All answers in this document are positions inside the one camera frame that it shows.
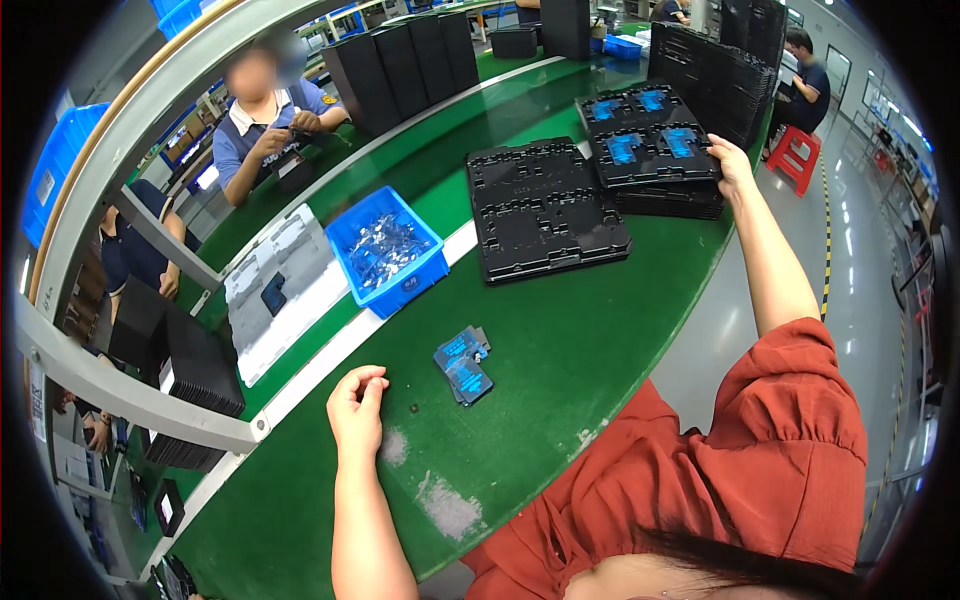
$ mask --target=hand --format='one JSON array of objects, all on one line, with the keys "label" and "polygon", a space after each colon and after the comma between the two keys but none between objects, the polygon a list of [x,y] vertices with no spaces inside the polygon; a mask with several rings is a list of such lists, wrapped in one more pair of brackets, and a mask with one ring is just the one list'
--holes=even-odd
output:
[{"label": "hand", "polygon": [[324,128],[324,125],[320,122],[320,117],[316,114],[309,110],[301,110],[295,114],[293,120],[290,121],[290,127],[299,127],[309,132],[318,132]]},{"label": "hand", "polygon": [[93,439],[90,440],[90,449],[99,454],[107,451],[107,443],[110,441],[110,427],[101,420],[93,422]]},{"label": "hand", "polygon": [[743,191],[756,189],[754,169],[747,155],[719,135],[708,133],[707,138],[713,144],[707,148],[707,152],[720,160],[720,169],[723,171],[723,178],[717,184],[723,197],[733,202],[739,199]]},{"label": "hand", "polygon": [[268,129],[256,140],[247,156],[252,156],[254,160],[263,160],[267,156],[275,155],[283,150],[289,137],[290,132],[287,130]]},{"label": "hand", "polygon": [[160,274],[160,295],[170,300],[177,297],[180,290],[180,267],[170,263],[167,270]]},{"label": "hand", "polygon": [[337,441],[340,461],[372,462],[380,447],[380,399],[390,382],[383,378],[386,367],[368,365],[347,373],[326,402],[326,415]]}]

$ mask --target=red stool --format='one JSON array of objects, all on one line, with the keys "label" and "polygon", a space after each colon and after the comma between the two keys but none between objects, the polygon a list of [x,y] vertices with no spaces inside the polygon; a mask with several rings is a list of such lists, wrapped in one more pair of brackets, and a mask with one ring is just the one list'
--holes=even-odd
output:
[{"label": "red stool", "polygon": [[[800,155],[794,151],[794,142],[804,144],[810,150],[807,158],[801,158]],[[820,155],[820,146],[821,141],[816,133],[807,135],[792,125],[787,126],[786,132],[780,139],[780,143],[777,144],[777,148],[775,148],[770,154],[770,157],[767,158],[767,168],[771,171],[777,167],[781,168],[783,173],[786,173],[788,177],[797,183],[796,193],[797,196],[802,198],[806,193],[806,188],[810,185],[810,176],[813,175],[814,168],[817,166],[817,156]]]}]

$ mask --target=metal frame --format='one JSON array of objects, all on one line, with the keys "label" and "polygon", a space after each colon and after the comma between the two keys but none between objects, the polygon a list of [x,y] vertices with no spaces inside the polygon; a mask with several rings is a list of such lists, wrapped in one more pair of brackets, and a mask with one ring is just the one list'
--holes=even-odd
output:
[{"label": "metal frame", "polygon": [[129,187],[124,185],[119,194],[112,194],[113,205],[124,219],[142,235],[151,246],[160,251],[205,290],[216,290],[224,276],[210,269],[196,254],[175,238]]},{"label": "metal frame", "polygon": [[73,288],[67,279],[80,264],[78,249],[85,247],[107,210],[104,193],[114,181],[125,180],[150,151],[166,130],[164,117],[183,113],[219,79],[230,55],[259,32],[273,26],[293,29],[310,20],[317,6],[329,12],[344,4],[342,0],[241,2],[183,42],[144,80],[106,125],[67,193],[58,221],[48,226],[55,228],[55,235],[44,264],[39,265],[36,299],[44,318],[59,319]]},{"label": "metal frame", "polygon": [[101,363],[47,322],[26,297],[14,304],[16,345],[44,374],[100,408],[165,435],[232,452],[249,453],[266,431],[168,396]]}]

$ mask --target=blue plastic crate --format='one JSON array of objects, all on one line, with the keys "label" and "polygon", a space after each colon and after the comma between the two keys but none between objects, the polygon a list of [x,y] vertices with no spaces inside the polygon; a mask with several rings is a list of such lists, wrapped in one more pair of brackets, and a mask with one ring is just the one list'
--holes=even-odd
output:
[{"label": "blue plastic crate", "polygon": [[622,60],[639,60],[641,52],[643,52],[643,46],[640,44],[634,44],[626,39],[620,39],[617,36],[607,34],[607,44],[604,53]]},{"label": "blue plastic crate", "polygon": [[168,40],[173,39],[178,33],[186,29],[190,23],[200,18],[200,15],[203,14],[200,5],[200,0],[183,0],[183,2],[180,2],[173,10],[169,11],[166,16],[161,18],[160,22],[156,24],[156,27],[163,32],[163,35]]},{"label": "blue plastic crate", "polygon": [[[401,225],[413,224],[418,238],[430,241],[431,247],[380,287],[370,292],[361,291],[363,281],[350,263],[350,249],[356,244],[360,228],[367,227],[377,217],[388,213],[396,213],[396,221]],[[330,223],[324,232],[337,261],[347,275],[353,299],[358,306],[370,308],[380,319],[386,319],[397,312],[450,272],[443,253],[444,240],[429,228],[389,185],[381,187],[352,206]]]},{"label": "blue plastic crate", "polygon": [[23,231],[34,248],[40,246],[43,231],[50,220],[50,211],[60,194],[66,174],[70,172],[73,161],[77,159],[100,117],[107,112],[108,106],[109,102],[68,108],[47,138],[36,162],[34,175],[30,178],[20,218]]}]

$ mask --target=blue sticker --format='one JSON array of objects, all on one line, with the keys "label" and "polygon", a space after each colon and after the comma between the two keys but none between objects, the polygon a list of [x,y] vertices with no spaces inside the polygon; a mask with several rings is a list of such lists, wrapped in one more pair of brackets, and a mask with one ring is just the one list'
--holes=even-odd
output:
[{"label": "blue sticker", "polygon": [[613,164],[627,164],[636,162],[634,156],[635,148],[642,148],[643,142],[640,140],[639,133],[627,133],[625,135],[616,135],[607,140],[607,150],[613,158]]},{"label": "blue sticker", "polygon": [[593,112],[594,119],[597,121],[603,121],[605,119],[613,119],[614,108],[620,108],[620,101],[601,100],[599,102],[594,102],[593,106],[590,107],[590,110]]},{"label": "blue sticker", "polygon": [[643,105],[644,110],[653,112],[654,110],[663,110],[663,104],[660,103],[660,100],[666,98],[666,94],[661,89],[648,89],[638,93],[636,98]]},{"label": "blue sticker", "polygon": [[696,143],[697,136],[689,127],[682,127],[673,130],[663,130],[663,141],[670,149],[670,154],[674,158],[691,158],[693,151],[690,150],[690,144]]}]

